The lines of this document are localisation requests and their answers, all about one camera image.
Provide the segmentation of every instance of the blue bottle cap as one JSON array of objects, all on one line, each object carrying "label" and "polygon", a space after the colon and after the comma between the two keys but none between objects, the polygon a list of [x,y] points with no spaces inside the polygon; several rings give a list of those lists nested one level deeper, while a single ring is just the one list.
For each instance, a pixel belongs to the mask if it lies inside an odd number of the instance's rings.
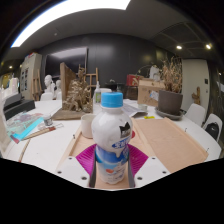
[{"label": "blue bottle cap", "polygon": [[101,106],[107,108],[118,108],[123,106],[123,93],[102,93]]}]

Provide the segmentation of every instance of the paper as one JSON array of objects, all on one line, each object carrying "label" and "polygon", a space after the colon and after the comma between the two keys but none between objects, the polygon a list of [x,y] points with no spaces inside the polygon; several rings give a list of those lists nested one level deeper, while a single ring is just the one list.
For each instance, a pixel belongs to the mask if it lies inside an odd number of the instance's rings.
[{"label": "paper", "polygon": [[126,113],[129,117],[133,117],[135,115],[141,115],[144,116],[146,114],[148,114],[147,112],[140,110],[138,108],[132,107],[126,103],[123,103],[123,107],[122,110],[124,113]]},{"label": "paper", "polygon": [[152,91],[149,95],[151,98],[153,98],[154,100],[158,101],[159,100],[159,93]]}]

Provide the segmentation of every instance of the wall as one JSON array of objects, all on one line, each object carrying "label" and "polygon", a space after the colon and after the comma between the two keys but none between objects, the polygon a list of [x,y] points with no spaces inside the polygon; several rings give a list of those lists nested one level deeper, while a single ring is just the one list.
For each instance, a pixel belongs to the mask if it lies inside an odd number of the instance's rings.
[{"label": "wall", "polygon": [[46,55],[75,48],[88,47],[87,73],[99,70],[101,87],[110,79],[126,83],[127,74],[135,74],[138,69],[150,62],[156,62],[156,47],[147,40],[117,34],[88,34],[66,38],[51,43],[38,53],[43,56],[41,65],[41,84],[44,86]]},{"label": "wall", "polygon": [[201,106],[205,108],[207,113],[210,95],[209,70],[206,60],[187,59],[182,60],[183,69],[183,102],[181,109],[187,111],[194,100],[192,94],[197,94],[197,87],[200,87]]},{"label": "wall", "polygon": [[[207,117],[210,113],[213,113],[224,121],[224,91],[221,91],[221,88],[219,90],[219,85],[217,85],[218,82],[221,86],[224,86],[224,73],[217,64],[211,61],[208,61],[208,69],[210,75],[210,100]],[[224,125],[219,140],[224,143]]]}]

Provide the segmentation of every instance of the bottle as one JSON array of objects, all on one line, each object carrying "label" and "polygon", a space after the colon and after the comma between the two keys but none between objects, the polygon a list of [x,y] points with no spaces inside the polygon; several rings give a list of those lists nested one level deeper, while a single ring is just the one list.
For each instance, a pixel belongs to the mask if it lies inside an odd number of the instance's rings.
[{"label": "bottle", "polygon": [[92,121],[96,162],[102,181],[116,184],[122,181],[129,158],[128,143],[131,139],[132,121],[121,108],[123,94],[102,93],[102,111]]},{"label": "bottle", "polygon": [[101,102],[101,90],[100,90],[99,81],[97,81],[96,89],[94,91],[94,102],[95,103],[100,103]]}]

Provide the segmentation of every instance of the box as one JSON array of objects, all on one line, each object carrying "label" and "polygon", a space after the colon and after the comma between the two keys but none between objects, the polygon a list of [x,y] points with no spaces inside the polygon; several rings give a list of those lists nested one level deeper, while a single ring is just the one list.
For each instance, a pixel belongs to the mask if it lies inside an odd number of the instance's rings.
[{"label": "box", "polygon": [[126,86],[138,86],[139,80],[142,78],[141,75],[127,75]]},{"label": "box", "polygon": [[138,85],[138,104],[146,104],[149,106],[158,106],[159,90],[164,90],[163,82],[156,82],[153,79],[139,80]]}]

